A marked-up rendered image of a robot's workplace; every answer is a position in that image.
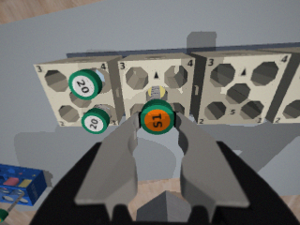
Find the grey bench mat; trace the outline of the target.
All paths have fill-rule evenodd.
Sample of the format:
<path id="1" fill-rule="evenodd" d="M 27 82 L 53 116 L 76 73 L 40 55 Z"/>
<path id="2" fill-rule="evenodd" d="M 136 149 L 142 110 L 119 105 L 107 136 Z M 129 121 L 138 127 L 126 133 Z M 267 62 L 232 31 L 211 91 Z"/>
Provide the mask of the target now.
<path id="1" fill-rule="evenodd" d="M 104 0 L 0 24 L 0 164 L 43 170 L 55 184 L 118 126 L 93 134 L 60 127 L 34 64 L 67 53 L 182 49 L 300 42 L 300 0 Z M 189 120 L 197 125 L 192 114 Z M 300 123 L 197 125 L 223 141 L 278 196 L 300 195 Z M 137 131 L 138 181 L 180 178 L 184 152 L 175 127 Z"/>

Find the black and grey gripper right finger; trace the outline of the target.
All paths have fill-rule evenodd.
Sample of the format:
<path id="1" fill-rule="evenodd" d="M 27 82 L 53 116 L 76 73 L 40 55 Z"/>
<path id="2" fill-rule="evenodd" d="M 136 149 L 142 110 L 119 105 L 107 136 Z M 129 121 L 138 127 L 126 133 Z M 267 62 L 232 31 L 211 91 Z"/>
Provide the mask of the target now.
<path id="1" fill-rule="evenodd" d="M 179 111 L 173 127 L 184 152 L 180 188 L 191 205 L 202 205 L 218 225 L 300 225 L 288 205 L 224 142 Z"/>

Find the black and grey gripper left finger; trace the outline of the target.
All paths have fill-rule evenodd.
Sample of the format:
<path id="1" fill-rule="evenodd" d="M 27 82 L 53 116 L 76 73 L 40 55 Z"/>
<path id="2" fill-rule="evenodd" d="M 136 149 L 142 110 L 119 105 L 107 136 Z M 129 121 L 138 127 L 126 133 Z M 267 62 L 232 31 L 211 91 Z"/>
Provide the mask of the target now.
<path id="1" fill-rule="evenodd" d="M 113 208 L 136 197 L 138 176 L 132 156 L 141 112 L 89 151 L 61 178 L 29 225 L 95 225 L 112 221 Z"/>

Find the beige bucket adapter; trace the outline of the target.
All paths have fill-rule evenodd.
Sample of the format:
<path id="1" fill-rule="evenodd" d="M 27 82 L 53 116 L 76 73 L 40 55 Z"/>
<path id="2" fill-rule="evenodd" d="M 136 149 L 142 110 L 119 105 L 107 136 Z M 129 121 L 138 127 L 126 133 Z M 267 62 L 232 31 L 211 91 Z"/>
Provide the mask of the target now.
<path id="1" fill-rule="evenodd" d="M 292 54 L 265 119 L 272 124 L 300 123 L 300 47 L 255 51 Z"/>
<path id="2" fill-rule="evenodd" d="M 195 67 L 190 111 L 197 125 L 262 124 L 291 55 L 191 52 Z"/>
<path id="3" fill-rule="evenodd" d="M 182 52 L 132 54 L 118 61 L 126 119 L 141 112 L 147 90 L 162 86 L 169 104 L 189 118 L 195 58 Z"/>
<path id="4" fill-rule="evenodd" d="M 118 61 L 122 55 L 70 57 L 34 64 L 60 127 L 82 127 L 82 117 L 96 105 L 112 113 L 109 126 L 118 126 L 125 112 Z M 69 89 L 69 76 L 81 69 L 95 68 L 104 76 L 101 92 L 90 100 L 76 97 Z"/>

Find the blue tube rack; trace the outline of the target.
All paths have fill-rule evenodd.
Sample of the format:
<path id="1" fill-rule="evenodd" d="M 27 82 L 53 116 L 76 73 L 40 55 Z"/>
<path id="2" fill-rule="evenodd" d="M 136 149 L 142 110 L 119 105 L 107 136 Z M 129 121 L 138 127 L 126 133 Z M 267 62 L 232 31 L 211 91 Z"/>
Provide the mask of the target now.
<path id="1" fill-rule="evenodd" d="M 18 173 L 22 173 L 22 174 L 18 174 Z M 33 174 L 35 174 L 37 176 L 32 176 Z M 41 194 L 44 192 L 44 190 L 47 188 L 43 170 L 0 164 L 0 175 L 1 175 L 0 176 L 0 188 L 8 189 L 9 194 L 14 189 L 19 189 L 24 192 L 23 198 L 26 199 L 28 202 L 19 201 L 17 204 L 33 206 L 36 203 L 36 201 L 38 200 L 38 198 L 41 196 Z M 28 180 L 32 180 L 32 181 L 27 187 L 2 185 L 6 180 L 9 179 L 9 177 L 18 178 L 20 183 L 24 179 L 28 179 Z"/>

